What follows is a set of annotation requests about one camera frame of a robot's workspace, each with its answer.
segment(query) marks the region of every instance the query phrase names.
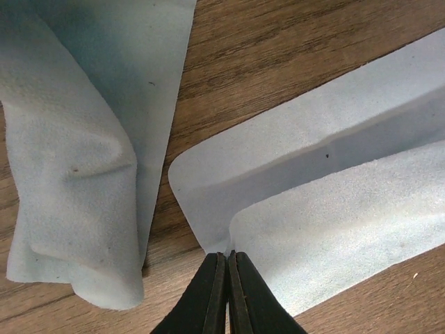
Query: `white cloth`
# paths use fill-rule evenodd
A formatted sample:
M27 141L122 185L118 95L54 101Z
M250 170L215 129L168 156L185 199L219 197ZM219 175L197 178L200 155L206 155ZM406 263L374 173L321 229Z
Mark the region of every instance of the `white cloth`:
M247 250L296 315L445 242L444 140L442 29L196 145L169 180L205 251Z
M71 283L102 308L142 301L194 6L0 4L0 100L20 198L8 279Z

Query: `tabletop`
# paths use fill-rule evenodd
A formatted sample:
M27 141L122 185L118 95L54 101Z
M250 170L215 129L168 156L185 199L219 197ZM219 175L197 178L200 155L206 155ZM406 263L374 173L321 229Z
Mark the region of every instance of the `tabletop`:
M149 333L204 259L168 185L200 141L445 27L443 0L198 0L145 261L145 300L110 311L69 285L5 279L18 196L0 111L2 333ZM445 245L296 317L309 333L445 333Z

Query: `brown wood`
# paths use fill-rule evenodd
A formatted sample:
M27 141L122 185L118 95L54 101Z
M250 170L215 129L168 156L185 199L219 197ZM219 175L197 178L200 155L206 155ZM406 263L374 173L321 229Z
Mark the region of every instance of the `brown wood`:
M168 186L184 150L445 27L444 0L198 0L135 310L4 278L18 198L0 117L0 332L148 333L204 258ZM445 333L445 245L298 316L310 333Z

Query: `wooden surface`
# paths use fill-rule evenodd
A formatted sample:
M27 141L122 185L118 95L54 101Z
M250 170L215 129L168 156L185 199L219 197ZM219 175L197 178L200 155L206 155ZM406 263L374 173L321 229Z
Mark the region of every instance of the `wooden surface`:
M0 115L0 333L148 333L204 258L168 186L172 160L443 27L444 0L198 0L149 240L145 301L128 312L95 308L68 285L22 285L4 278L18 198ZM310 333L445 333L445 245L297 320Z

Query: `black tool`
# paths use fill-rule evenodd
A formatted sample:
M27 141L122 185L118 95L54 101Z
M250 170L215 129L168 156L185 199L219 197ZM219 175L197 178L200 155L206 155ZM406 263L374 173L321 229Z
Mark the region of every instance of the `black tool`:
M278 303L245 253L206 256L186 291L152 334L307 334Z

